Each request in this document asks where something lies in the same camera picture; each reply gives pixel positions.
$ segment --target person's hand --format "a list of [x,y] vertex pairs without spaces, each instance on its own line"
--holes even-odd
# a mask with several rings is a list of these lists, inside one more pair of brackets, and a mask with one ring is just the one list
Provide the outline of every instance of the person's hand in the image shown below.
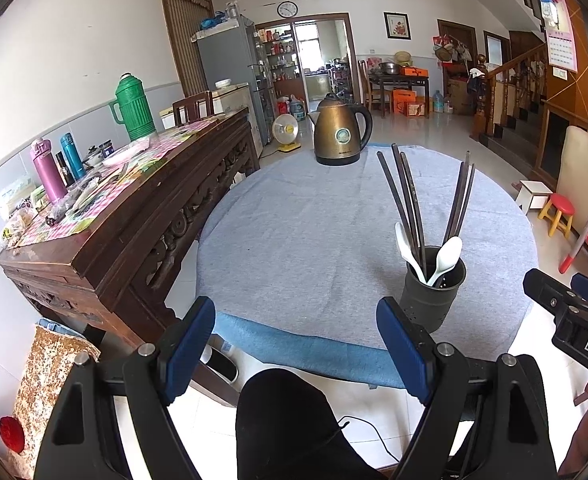
[[[588,394],[588,382],[585,385],[585,393]],[[588,409],[578,423],[578,428],[572,436],[570,447],[565,455],[565,460],[558,469],[559,475],[580,471],[588,459]]]

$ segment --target yellow stool leg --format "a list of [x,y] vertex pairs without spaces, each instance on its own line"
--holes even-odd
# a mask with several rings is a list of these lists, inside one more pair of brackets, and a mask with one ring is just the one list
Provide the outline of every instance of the yellow stool leg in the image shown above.
[[548,200],[548,203],[545,204],[545,206],[543,207],[543,209],[540,210],[540,213],[538,213],[538,219],[542,220],[543,218],[545,218],[548,215],[548,211],[549,208],[552,207],[552,201]]
[[554,231],[556,231],[556,228],[558,227],[558,223],[561,221],[562,214],[563,213],[560,210],[558,210],[556,212],[556,216],[554,217],[554,220],[552,221],[552,227],[549,228],[549,232],[548,232],[549,237],[552,237],[554,235]]
[[574,218],[574,215],[570,215],[567,218],[567,225],[565,226],[565,238],[570,237],[570,231],[572,230],[572,219],[573,218]]

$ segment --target white stool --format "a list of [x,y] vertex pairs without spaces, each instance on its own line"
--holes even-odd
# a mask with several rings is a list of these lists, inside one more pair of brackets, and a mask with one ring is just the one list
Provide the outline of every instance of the white stool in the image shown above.
[[548,202],[548,197],[554,193],[548,186],[535,180],[521,180],[519,195],[516,197],[516,205],[524,214],[530,209],[543,209]]

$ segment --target spoon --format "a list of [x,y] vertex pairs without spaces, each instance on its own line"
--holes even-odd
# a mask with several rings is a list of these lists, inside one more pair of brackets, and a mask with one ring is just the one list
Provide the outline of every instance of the spoon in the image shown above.
[[401,222],[396,222],[394,229],[396,231],[396,244],[398,245],[398,250],[400,251],[402,258],[408,264],[410,264],[412,267],[414,267],[414,270],[416,271],[416,276],[418,277],[419,281],[421,283],[425,283],[425,276],[424,276],[423,271],[421,270],[421,267],[419,266],[418,262],[412,256],[412,250],[410,249],[410,242],[407,239],[407,234],[405,233],[405,231],[401,225]]
[[458,262],[461,249],[463,248],[463,240],[457,236],[453,236],[443,244],[436,254],[436,270],[427,282],[428,286],[433,286],[442,275],[450,272]]

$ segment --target utensil holder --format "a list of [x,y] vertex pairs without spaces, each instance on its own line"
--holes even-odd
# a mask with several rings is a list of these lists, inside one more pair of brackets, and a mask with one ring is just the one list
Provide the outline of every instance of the utensil holder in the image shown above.
[[[439,249],[440,247],[432,246],[425,248],[426,280],[429,280],[436,270],[436,254]],[[421,283],[414,268],[407,264],[405,286],[398,304],[412,322],[421,325],[427,332],[435,332],[450,311],[458,288],[465,281],[466,273],[465,263],[459,258],[454,268],[442,276],[444,287],[436,288]]]

